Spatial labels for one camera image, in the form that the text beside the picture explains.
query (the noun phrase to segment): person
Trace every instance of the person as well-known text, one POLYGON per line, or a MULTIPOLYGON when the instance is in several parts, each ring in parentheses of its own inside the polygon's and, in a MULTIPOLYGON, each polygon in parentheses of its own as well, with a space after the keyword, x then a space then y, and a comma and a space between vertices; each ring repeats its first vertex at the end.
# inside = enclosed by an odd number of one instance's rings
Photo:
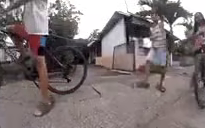
POLYGON ((161 75, 160 82, 156 88, 161 92, 165 92, 166 88, 163 86, 163 81, 166 73, 166 31, 162 19, 156 13, 152 15, 152 20, 153 24, 150 28, 152 46, 146 58, 145 78, 142 82, 136 84, 138 87, 148 88, 150 86, 148 83, 150 71, 154 67, 154 72, 161 75))
POLYGON ((42 47, 46 43, 48 35, 48 9, 47 0, 17 0, 11 2, 11 5, 4 10, 4 14, 11 12, 21 6, 24 6, 23 23, 8 25, 9 32, 14 36, 12 40, 20 49, 21 55, 25 56, 25 48, 22 41, 28 40, 30 49, 36 58, 36 68, 39 74, 40 91, 42 100, 37 106, 34 115, 37 117, 47 114, 54 105, 54 98, 48 91, 48 73, 42 47))
POLYGON ((199 62, 201 61, 201 54, 199 50, 203 43, 205 43, 205 18, 201 12, 196 12, 194 15, 194 31, 192 35, 204 32, 203 34, 197 36, 194 41, 194 52, 195 52, 195 73, 199 70, 199 62))

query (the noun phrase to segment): sky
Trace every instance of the sky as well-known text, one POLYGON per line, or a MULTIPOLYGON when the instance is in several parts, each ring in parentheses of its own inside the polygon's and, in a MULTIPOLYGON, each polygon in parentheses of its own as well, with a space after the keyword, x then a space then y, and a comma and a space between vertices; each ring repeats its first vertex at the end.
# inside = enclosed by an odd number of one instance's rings
MULTIPOLYGON (((94 29, 102 30, 115 11, 127 12, 125 0, 70 0, 84 15, 81 16, 79 34, 75 38, 87 38, 94 29)), ((205 0, 181 0, 182 6, 195 13, 200 11, 205 16, 205 0)), ((140 10, 138 0, 126 0, 132 13, 140 10)), ((174 34, 184 38, 184 27, 174 27, 174 34)))

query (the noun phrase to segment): sandal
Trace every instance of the sandal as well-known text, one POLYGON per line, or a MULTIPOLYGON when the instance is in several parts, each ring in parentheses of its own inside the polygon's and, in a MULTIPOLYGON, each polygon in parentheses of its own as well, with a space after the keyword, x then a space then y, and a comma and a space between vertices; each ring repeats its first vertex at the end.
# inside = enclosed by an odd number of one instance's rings
POLYGON ((135 85, 138 88, 149 88, 150 87, 150 84, 147 82, 136 82, 135 85))
POLYGON ((37 110, 34 112, 35 117, 42 117, 51 111, 51 109, 54 107, 55 99, 52 96, 50 99, 50 103, 40 102, 38 104, 37 110))
POLYGON ((159 90, 162 93, 166 92, 166 88, 163 87, 163 86, 160 86, 159 84, 156 85, 156 89, 159 90))

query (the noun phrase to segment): road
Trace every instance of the road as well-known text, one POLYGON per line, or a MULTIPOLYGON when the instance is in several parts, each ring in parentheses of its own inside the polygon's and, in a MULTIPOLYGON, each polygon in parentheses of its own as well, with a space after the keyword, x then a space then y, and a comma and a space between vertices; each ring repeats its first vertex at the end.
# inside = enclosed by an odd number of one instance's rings
POLYGON ((107 73, 91 67, 84 85, 75 93, 56 97, 55 108, 42 118, 32 116, 38 89, 28 81, 10 82, 0 90, 1 128, 205 128, 189 88, 191 68, 171 69, 167 92, 134 88, 136 75, 107 73))

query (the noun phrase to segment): shorts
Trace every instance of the shorts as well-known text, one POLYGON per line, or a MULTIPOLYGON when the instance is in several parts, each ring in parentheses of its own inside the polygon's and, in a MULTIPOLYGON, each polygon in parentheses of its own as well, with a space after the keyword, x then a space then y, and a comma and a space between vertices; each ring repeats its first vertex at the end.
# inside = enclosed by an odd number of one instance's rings
POLYGON ((23 24, 14 24, 7 27, 8 31, 21 40, 27 40, 34 55, 44 55, 47 38, 44 35, 28 34, 23 24))
POLYGON ((154 65, 166 66, 166 48, 151 48, 146 57, 146 60, 152 62, 154 65))

